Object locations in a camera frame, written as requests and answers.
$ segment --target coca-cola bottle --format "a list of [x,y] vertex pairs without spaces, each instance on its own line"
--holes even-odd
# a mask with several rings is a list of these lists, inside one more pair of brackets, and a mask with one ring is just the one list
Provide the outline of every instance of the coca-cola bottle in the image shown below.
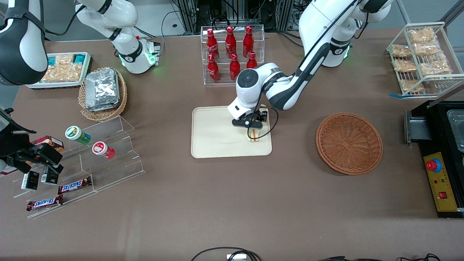
[[256,62],[256,53],[250,52],[250,58],[248,59],[248,62],[246,62],[246,68],[254,69],[256,66],[258,66],[258,63]]
[[214,37],[214,31],[212,28],[207,30],[208,33],[208,40],[206,41],[206,45],[208,46],[209,54],[212,54],[215,59],[219,59],[219,49],[218,49],[218,41]]
[[208,73],[214,83],[218,83],[221,79],[218,64],[214,61],[214,55],[212,54],[208,55]]
[[238,55],[236,53],[232,54],[232,62],[230,65],[231,69],[231,80],[235,81],[238,74],[240,73],[240,63],[238,63]]
[[248,58],[250,52],[253,51],[253,45],[255,43],[255,39],[253,38],[253,27],[247,26],[245,32],[246,34],[243,38],[243,57]]
[[227,27],[227,36],[226,36],[226,51],[229,59],[232,59],[232,54],[237,53],[237,41],[233,35],[233,27]]

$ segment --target wicker basket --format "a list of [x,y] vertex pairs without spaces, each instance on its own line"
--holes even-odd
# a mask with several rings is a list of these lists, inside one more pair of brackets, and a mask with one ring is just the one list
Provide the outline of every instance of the wicker basket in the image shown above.
[[383,154],[382,140],[374,126],[349,113],[334,114],[323,120],[317,129],[316,145],[331,168],[347,175],[373,170]]
[[[103,70],[104,68],[99,68],[95,72],[99,72]],[[81,84],[79,88],[79,105],[83,108],[81,110],[82,115],[84,115],[87,119],[89,120],[94,120],[94,121],[99,121],[103,122],[108,119],[114,118],[122,113],[124,108],[126,107],[127,103],[127,87],[126,87],[126,82],[122,78],[122,75],[120,72],[117,72],[118,75],[118,83],[119,83],[119,96],[121,99],[121,104],[119,107],[114,108],[114,109],[109,109],[109,110],[104,110],[104,111],[96,111],[96,112],[90,112],[85,108],[85,81]]]

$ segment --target red button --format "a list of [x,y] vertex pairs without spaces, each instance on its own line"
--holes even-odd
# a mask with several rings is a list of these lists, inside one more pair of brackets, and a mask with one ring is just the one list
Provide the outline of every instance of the red button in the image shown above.
[[436,170],[438,168],[438,165],[434,160],[429,160],[425,164],[425,167],[430,171],[434,171],[434,170]]

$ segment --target brown tablecloth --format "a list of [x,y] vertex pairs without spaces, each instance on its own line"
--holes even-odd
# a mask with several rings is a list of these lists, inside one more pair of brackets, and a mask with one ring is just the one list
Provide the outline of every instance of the brown tablecloth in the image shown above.
[[[265,157],[195,159],[192,111],[229,104],[234,87],[203,85],[198,37],[166,38],[161,63],[132,75],[109,41],[47,43],[48,52],[89,52],[92,68],[121,71],[129,91],[123,117],[147,173],[36,220],[12,199],[14,173],[0,178],[0,257],[5,260],[187,261],[217,246],[237,246],[265,261],[310,261],[335,255],[464,259],[462,220],[438,219],[417,146],[403,141],[403,113],[423,101],[388,94],[399,86],[385,47],[399,29],[366,30],[337,68],[321,68],[272,132]],[[293,73],[301,48],[266,35],[266,61]],[[21,87],[15,120],[64,140],[80,114],[77,89]],[[315,133],[328,115],[351,112],[370,121],[384,143],[374,171],[345,176],[319,157]],[[225,260],[230,251],[199,260]]]

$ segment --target yellow control panel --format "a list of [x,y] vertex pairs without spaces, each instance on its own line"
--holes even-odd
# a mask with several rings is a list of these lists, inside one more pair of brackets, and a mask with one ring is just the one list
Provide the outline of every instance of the yellow control panel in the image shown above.
[[437,211],[457,211],[441,152],[425,156],[424,162]]

